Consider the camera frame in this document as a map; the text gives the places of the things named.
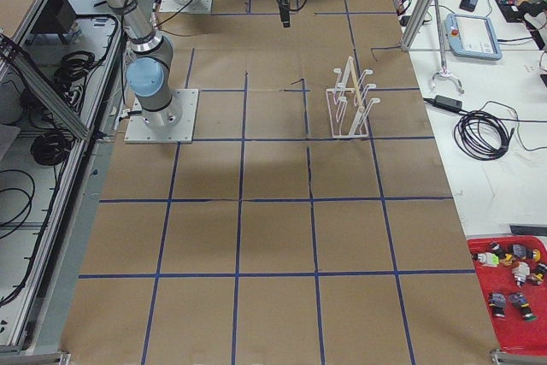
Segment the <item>grabber reach tool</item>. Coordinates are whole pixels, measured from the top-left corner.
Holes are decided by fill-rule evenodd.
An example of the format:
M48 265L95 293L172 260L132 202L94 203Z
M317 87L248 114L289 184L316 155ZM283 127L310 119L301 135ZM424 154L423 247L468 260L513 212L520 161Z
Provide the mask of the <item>grabber reach tool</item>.
M464 93L462 82L458 77L456 77L448 69L448 65L447 65L446 47L445 47L446 33L444 30L444 22L440 12L440 3L439 3L439 0L432 0L432 2L434 7L435 22L436 22L438 43L439 43L440 69L432 75L431 86L432 86L432 89L434 90L436 86L436 82L438 80L447 80L447 81L450 81L456 88L456 91L462 95Z

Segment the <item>black power adapter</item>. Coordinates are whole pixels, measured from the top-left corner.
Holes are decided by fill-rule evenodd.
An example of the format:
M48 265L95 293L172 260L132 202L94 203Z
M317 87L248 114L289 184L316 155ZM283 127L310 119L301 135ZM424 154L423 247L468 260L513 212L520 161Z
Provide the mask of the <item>black power adapter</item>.
M452 113L460 113L462 111L462 101L451 97L437 95L433 99L433 105Z

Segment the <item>teach pendant tablet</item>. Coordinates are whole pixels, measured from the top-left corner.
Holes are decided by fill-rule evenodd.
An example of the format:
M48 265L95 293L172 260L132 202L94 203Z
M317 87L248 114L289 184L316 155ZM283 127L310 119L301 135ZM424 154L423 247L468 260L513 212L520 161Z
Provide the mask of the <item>teach pendant tablet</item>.
M450 50L455 56L499 61L502 52L488 17L449 13L444 20Z

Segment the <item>black smartphone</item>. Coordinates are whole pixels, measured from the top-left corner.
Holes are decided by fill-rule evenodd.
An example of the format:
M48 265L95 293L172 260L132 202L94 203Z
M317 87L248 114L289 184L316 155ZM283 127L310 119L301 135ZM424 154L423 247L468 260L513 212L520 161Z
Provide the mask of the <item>black smartphone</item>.
M461 0L459 4L459 9L467 11L467 12L474 12L479 0Z

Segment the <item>red parts tray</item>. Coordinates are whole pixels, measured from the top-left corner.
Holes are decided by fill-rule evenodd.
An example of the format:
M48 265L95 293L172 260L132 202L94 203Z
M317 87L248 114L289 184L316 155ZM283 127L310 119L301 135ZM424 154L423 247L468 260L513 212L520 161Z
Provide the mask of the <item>red parts tray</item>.
M468 240L500 348L546 355L546 240L504 236Z

